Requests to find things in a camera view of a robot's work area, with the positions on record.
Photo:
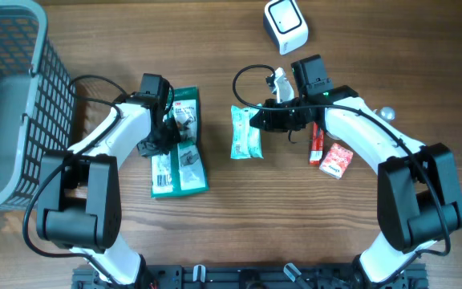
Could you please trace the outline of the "red sachet stick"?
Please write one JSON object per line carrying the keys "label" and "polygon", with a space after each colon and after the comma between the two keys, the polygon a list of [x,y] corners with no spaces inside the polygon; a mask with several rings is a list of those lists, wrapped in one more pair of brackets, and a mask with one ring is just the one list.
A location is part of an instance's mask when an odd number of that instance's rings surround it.
{"label": "red sachet stick", "polygon": [[314,123],[309,155],[309,163],[311,165],[319,165],[323,154],[323,143],[324,131],[321,130],[317,123]]}

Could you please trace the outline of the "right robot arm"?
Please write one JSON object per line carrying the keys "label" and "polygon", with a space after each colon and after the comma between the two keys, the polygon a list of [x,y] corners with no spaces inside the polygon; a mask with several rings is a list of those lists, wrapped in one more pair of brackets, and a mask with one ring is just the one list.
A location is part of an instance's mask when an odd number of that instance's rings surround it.
{"label": "right robot arm", "polygon": [[316,123],[345,142],[377,176],[377,220],[380,233],[343,273],[317,275],[312,286],[413,288],[420,280],[408,275],[433,245],[462,229],[462,192],[452,151],[442,143],[414,140],[370,110],[359,93],[336,87],[320,55],[292,63],[295,85],[282,69],[266,77],[272,98],[257,107],[250,125],[267,132],[292,132]]}

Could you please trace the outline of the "green white gloves packet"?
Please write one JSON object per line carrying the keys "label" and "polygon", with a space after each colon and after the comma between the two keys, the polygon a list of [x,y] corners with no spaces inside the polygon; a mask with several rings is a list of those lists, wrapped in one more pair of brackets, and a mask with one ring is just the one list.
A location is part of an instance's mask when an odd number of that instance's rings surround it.
{"label": "green white gloves packet", "polygon": [[199,152],[201,138],[201,103],[197,87],[177,88],[169,95],[174,99],[165,120],[176,121],[180,143],[169,153],[151,158],[151,197],[184,197],[209,189],[203,157]]}

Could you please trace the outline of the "orange Kleenex tissue pack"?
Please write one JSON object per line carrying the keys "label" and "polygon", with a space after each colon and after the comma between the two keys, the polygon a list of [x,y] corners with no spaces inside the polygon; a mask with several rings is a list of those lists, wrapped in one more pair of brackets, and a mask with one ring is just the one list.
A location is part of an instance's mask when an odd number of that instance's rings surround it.
{"label": "orange Kleenex tissue pack", "polygon": [[321,161],[319,169],[336,179],[340,179],[351,163],[353,156],[352,151],[334,143]]}

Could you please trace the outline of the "mint green wipes packet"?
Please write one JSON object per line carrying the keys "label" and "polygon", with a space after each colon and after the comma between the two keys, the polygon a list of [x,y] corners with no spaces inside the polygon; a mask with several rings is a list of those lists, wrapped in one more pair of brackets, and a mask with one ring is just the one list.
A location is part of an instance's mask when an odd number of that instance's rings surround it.
{"label": "mint green wipes packet", "polygon": [[263,158],[260,130],[249,124],[258,112],[256,108],[231,107],[233,124],[231,159]]}

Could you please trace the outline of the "yellow oil bottle silver cap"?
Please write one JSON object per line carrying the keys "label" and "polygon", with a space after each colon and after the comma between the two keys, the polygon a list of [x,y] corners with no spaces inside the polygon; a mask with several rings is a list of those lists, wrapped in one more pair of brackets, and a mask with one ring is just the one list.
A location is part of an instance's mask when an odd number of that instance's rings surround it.
{"label": "yellow oil bottle silver cap", "polygon": [[395,109],[391,107],[382,107],[380,109],[375,109],[374,114],[376,114],[378,117],[380,117],[388,123],[392,122],[396,117]]}

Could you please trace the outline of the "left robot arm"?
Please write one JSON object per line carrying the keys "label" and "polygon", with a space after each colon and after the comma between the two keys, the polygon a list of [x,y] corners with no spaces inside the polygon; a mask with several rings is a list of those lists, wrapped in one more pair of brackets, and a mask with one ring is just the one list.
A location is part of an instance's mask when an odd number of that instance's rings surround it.
{"label": "left robot arm", "polygon": [[174,89],[161,75],[145,73],[138,91],[125,90],[107,118],[69,149],[50,150],[40,165],[39,188],[22,223],[25,243],[36,254],[84,258],[95,285],[156,288],[142,254],[120,234],[119,169],[133,149],[143,157],[168,153],[180,142]]}

